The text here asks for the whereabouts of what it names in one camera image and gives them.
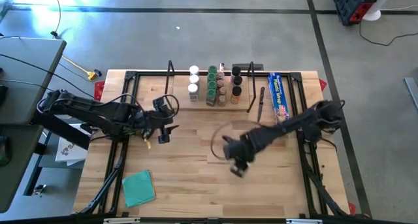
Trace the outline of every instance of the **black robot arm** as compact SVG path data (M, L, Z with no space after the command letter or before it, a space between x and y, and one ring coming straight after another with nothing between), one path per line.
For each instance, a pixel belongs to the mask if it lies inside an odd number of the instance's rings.
M176 126L165 126L173 123L176 113L164 104L164 97L155 99L153 105L155 110L144 111L139 104L101 103L77 97L66 90L56 90L48 93L38 110L43 114L70 115L85 122L83 129L91 133L92 127L98 127L112 140L121 141L133 131L139 131L144 139L148 139L159 129L159 143L169 142L169 135Z
M255 154L264 150L276 138L300 129L304 131L306 141L317 142L321 138L321 130L334 132L340 128L340 122L338 106L332 101L319 101L305 112L275 126L260 125L241 135L240 140L223 136L228 143L223 147L223 152L226 159L235 160L231 172L243 177L248 163L254 161Z

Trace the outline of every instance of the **teal napkin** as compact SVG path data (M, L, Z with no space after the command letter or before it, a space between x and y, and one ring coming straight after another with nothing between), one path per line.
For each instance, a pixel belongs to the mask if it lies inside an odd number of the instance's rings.
M132 208L155 199L151 172L141 171L122 180L126 207Z

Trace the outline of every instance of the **wooden tabletop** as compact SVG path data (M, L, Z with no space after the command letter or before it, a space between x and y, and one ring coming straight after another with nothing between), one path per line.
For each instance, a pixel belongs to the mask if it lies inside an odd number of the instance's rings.
M121 93L125 71L108 71L102 102ZM323 95L317 73L301 73L309 107L323 99ZM290 96L285 82L283 86L290 109ZM170 77L169 93L173 92L173 85L173 77ZM248 85L252 86L252 80L248 80ZM256 78L255 85L258 92L263 86L267 89L261 123L271 124L274 118L267 79ZM162 96L164 88L165 77L141 76L137 99L146 110L150 110L152 100ZM179 99L180 109L182 101L186 100ZM301 112L298 96L297 103L298 111ZM143 140L131 137L123 177L141 170L150 170L157 198L140 206L126 208L121 190L118 214L129 212L129 216L139 217L274 218L298 217L301 213L308 215L295 133L277 139L265 151L258 153L245 178L236 177L229 171L231 162L219 161L210 152L210 139L220 125L234 120L256 121L257 113L258 94L249 114L245 111L180 110L174 117L174 124L180 126L173 130L168 144L157 143L158 133L151 139L151 149L147 148ZM234 121L221 134L237 137L252 127L249 123ZM222 155L221 135L215 140L215 152ZM335 149L327 142L321 141L317 145L323 184L341 209L349 212ZM102 186L109 151L109 140L100 139L90 144L74 203L75 212L83 209ZM320 211L313 185L312 191L315 207ZM109 195L107 207L111 199L112 195Z

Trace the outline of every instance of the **gray floor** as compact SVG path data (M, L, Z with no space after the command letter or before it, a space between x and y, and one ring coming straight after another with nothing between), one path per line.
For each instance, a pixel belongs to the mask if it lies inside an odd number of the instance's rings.
M316 9L334 9L332 0L313 1ZM416 1L389 0L385 7L406 7ZM112 8L308 9L306 0L60 2ZM15 3L55 5L56 0L16 0ZM0 23L0 32L49 38L57 19L58 13L46 7L10 10ZM418 80L415 57L418 36L398 39L390 47L382 47L362 40L358 26L343 27L337 16L318 15L318 20L338 92L347 101L344 112L372 214L375 219L416 222L418 172L414 168L418 165L415 159L418 136L414 125L418 112L402 79L412 76ZM377 22L363 23L362 32L372 40L389 42L396 35L417 32L417 24L418 16L383 16ZM89 69L100 69L104 74L108 69L165 69L169 59L176 69L186 69L192 64L207 66L224 62L228 66L255 61L265 64L266 70L315 70L326 80L312 21L307 14L63 12L59 33L68 42L64 56ZM57 73L93 93L92 83L61 67ZM76 93L55 78L50 87ZM324 94L330 99L328 89ZM357 204L338 134L335 141L347 197ZM0 219L71 212L80 172L50 169L44 170L41 176L42 182L51 184L53 189L42 198L23 198L20 188L11 209L0 214Z

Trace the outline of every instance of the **knife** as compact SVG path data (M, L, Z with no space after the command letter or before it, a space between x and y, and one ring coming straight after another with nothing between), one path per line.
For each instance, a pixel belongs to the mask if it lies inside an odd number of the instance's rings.
M259 115L257 116L257 122L260 122L261 119L261 112L263 111L263 98L264 98L264 87L261 87L261 92L260 92L260 103L259 103Z

